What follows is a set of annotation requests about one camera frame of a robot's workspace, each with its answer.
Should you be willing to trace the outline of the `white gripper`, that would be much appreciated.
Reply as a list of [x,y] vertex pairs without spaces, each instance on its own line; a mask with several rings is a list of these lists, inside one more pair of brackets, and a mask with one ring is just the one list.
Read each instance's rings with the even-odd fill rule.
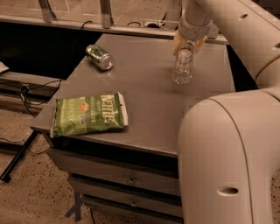
[[205,43],[205,36],[209,33],[212,24],[213,20],[209,16],[206,16],[200,25],[191,24],[182,16],[173,39],[173,54],[176,55],[185,47],[186,40],[194,41],[193,52],[198,53]]

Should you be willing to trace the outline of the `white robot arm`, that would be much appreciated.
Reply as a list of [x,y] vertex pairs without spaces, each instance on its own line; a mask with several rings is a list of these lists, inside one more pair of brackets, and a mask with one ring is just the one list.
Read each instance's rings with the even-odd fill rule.
[[250,0],[185,0],[178,31],[197,40],[217,25],[257,90],[193,106],[178,134],[184,224],[273,224],[271,178],[280,164],[280,29]]

